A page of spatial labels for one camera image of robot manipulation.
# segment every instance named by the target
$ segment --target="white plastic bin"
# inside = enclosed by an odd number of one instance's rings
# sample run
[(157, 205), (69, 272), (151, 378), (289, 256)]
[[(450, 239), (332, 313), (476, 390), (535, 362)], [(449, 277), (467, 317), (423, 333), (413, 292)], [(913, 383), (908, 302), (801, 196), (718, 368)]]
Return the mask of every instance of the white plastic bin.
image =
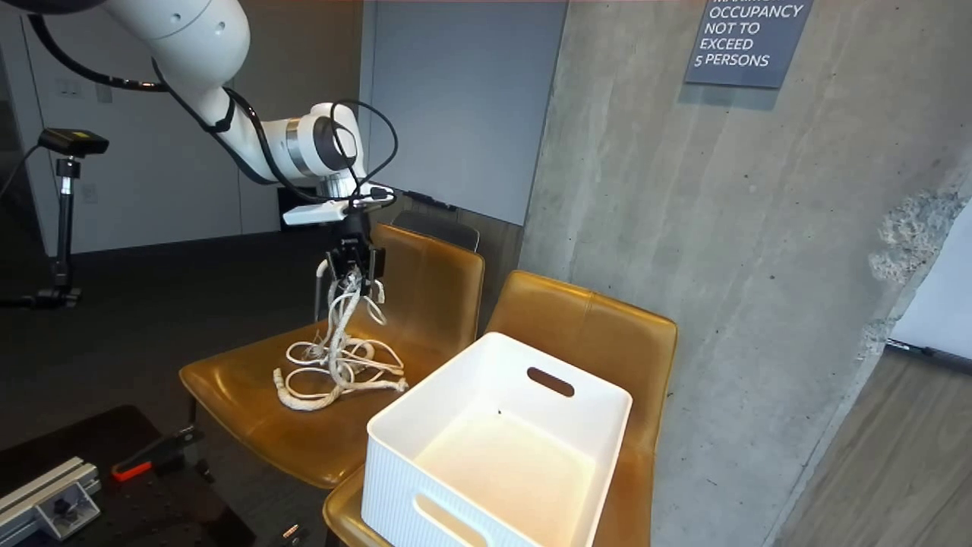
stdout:
[(368, 423), (364, 521), (396, 547), (589, 546), (630, 410), (620, 387), (487, 334)]

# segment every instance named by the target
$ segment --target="concrete pillar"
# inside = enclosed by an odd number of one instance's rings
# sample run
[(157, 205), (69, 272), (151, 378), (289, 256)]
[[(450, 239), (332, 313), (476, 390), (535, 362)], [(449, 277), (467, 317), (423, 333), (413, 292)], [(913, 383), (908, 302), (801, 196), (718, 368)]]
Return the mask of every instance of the concrete pillar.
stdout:
[(972, 190), (972, 3), (816, 0), (779, 92), (681, 83), (704, 4), (571, 3), (520, 260), (681, 329), (660, 547), (772, 543)]

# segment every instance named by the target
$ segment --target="black chair backrest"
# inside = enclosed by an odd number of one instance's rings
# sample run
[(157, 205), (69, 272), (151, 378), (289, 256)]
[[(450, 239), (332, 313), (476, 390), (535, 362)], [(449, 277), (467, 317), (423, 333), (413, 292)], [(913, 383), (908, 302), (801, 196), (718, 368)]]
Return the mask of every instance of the black chair backrest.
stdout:
[(417, 211), (402, 211), (392, 221), (392, 226), (435, 237), (472, 252), (479, 248), (479, 232), (475, 228)]

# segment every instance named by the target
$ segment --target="dark carpet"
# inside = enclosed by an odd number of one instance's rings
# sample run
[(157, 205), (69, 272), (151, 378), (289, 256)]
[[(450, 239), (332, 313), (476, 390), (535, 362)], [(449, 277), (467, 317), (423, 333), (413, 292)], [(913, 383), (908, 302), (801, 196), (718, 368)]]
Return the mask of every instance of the dark carpet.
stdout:
[[(0, 226), (3, 296), (49, 284), (38, 244), (12, 224)], [(123, 404), (161, 431), (185, 425), (181, 367), (310, 322), (323, 239), (264, 234), (77, 257), (85, 292), (75, 309), (0, 310), (0, 449)], [(258, 545), (294, 519), (323, 544), (326, 492), (270, 467), (201, 410), (199, 424), (215, 488)]]

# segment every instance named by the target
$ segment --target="white rope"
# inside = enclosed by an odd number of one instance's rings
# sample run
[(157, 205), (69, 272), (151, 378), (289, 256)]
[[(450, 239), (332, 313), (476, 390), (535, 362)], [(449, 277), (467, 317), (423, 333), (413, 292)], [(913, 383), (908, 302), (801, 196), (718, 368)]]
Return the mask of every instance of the white rope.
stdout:
[[(323, 276), (327, 269), (327, 261), (322, 262), (315, 272), (317, 278)], [(378, 340), (363, 340), (347, 336), (345, 329), (351, 316), (354, 315), (360, 300), (367, 305), (368, 315), (380, 325), (387, 324), (388, 319), (378, 307), (385, 302), (385, 287), (381, 281), (375, 280), (378, 289), (377, 304), (370, 295), (362, 297), (361, 285), (363, 278), (354, 270), (339, 281), (335, 279), (328, 289), (328, 332), (321, 338), (320, 333), (314, 336), (312, 342), (295, 342), (285, 353), (287, 359), (297, 365), (284, 377), (278, 368), (273, 371), (273, 383), (277, 388), (277, 397), (288, 408), (299, 411), (320, 410), (337, 400), (343, 393), (351, 393), (361, 389), (395, 389), (405, 391), (408, 383), (404, 378), (404, 363), (387, 344)], [(373, 359), (375, 346), (387, 350), (395, 363), (382, 363)], [(300, 357), (294, 356), (294, 350), (302, 348)], [(356, 376), (366, 369), (376, 371), (374, 376), (364, 382), (356, 382)], [(291, 386), (291, 379), (303, 373), (325, 374), (334, 380), (334, 388), (325, 393), (300, 393)], [(396, 381), (380, 380), (384, 375), (399, 377)]]

